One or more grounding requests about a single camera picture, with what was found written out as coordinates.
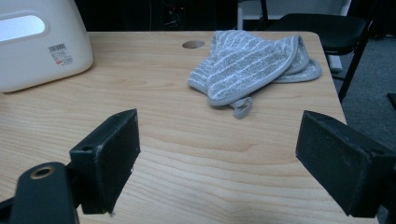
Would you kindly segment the grey striped towel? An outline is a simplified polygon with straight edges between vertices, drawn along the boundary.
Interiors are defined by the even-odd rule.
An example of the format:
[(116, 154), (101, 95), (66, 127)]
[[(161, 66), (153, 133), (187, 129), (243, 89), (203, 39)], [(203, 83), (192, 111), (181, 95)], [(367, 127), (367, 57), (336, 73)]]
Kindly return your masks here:
[(245, 31), (216, 31), (208, 57), (191, 71), (188, 85), (204, 93), (210, 105), (228, 105), (242, 119), (252, 107), (249, 95), (254, 91), (270, 83), (315, 80), (321, 74), (299, 35), (268, 40)]

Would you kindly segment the black folding chair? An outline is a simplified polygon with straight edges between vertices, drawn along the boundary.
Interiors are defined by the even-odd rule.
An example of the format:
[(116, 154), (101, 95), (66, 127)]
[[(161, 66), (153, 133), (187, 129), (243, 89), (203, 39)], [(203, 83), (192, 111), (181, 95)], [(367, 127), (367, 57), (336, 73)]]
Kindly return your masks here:
[(318, 35), (326, 55), (354, 56), (338, 92), (343, 102), (355, 75), (371, 33), (371, 25), (380, 0), (351, 0), (345, 16), (312, 13), (290, 13), (277, 21), (268, 21), (266, 0), (262, 3), (263, 28), (277, 32), (311, 32)]

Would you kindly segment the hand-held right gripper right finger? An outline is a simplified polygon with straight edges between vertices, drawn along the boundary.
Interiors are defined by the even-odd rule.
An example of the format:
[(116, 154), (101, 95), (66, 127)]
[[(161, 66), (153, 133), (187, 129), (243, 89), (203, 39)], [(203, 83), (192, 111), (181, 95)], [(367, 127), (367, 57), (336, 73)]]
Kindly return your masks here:
[(348, 216), (396, 217), (396, 152), (343, 122), (305, 110), (296, 157)]

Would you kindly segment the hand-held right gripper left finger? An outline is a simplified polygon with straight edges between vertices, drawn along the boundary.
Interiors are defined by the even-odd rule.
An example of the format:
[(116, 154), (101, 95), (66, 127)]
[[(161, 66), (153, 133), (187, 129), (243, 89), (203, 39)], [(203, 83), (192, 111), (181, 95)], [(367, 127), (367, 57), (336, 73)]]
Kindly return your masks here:
[(140, 153), (137, 111), (110, 116), (70, 150), (78, 204), (85, 214), (114, 210)]

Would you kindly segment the white plastic bin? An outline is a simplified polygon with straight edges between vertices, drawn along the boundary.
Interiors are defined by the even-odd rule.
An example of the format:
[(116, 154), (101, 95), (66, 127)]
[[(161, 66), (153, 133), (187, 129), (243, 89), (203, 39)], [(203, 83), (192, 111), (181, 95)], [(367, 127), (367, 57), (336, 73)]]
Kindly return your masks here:
[(92, 62), (75, 0), (0, 0), (0, 92), (73, 76)]

